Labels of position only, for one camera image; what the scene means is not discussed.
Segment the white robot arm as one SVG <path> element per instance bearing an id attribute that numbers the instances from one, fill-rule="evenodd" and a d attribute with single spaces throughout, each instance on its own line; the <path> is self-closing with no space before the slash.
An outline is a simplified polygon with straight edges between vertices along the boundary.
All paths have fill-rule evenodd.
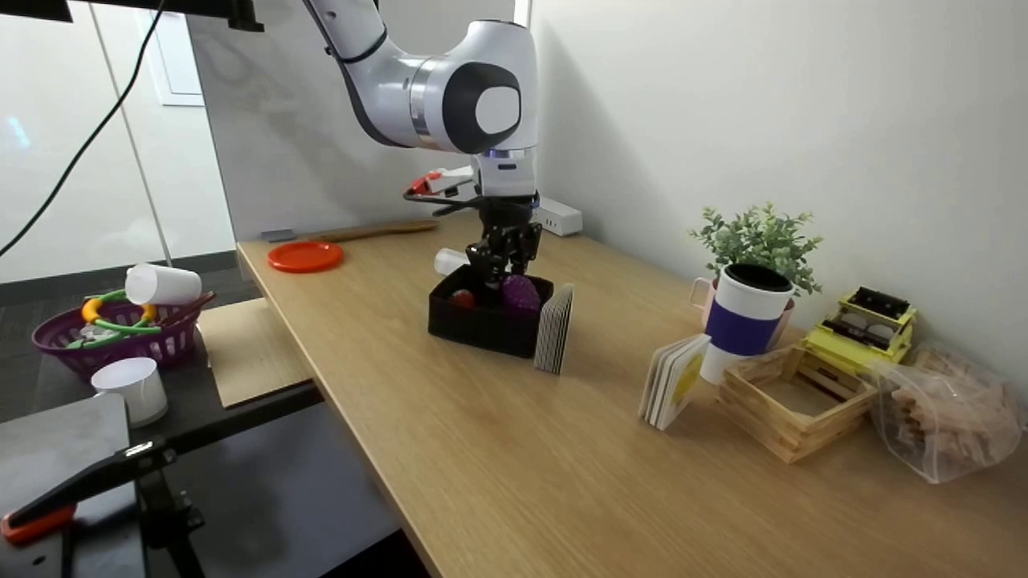
<path id="1" fill-rule="evenodd" d="M 536 44 L 512 21 L 473 21 L 444 54 L 389 38 L 374 0 L 303 0 L 336 62 L 361 129 L 379 146 L 473 158 L 482 238 L 467 249 L 476 281 L 501 290 L 540 249 Z"/>

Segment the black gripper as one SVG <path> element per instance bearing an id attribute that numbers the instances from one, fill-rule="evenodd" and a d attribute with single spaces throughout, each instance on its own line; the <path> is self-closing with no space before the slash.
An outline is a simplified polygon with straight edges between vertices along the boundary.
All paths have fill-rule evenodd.
<path id="1" fill-rule="evenodd" d="M 486 195 L 477 204 L 482 238 L 467 246 L 467 258 L 482 290 L 495 294 L 495 266 L 522 277 L 536 260 L 540 226 L 534 208 L 534 195 Z"/>

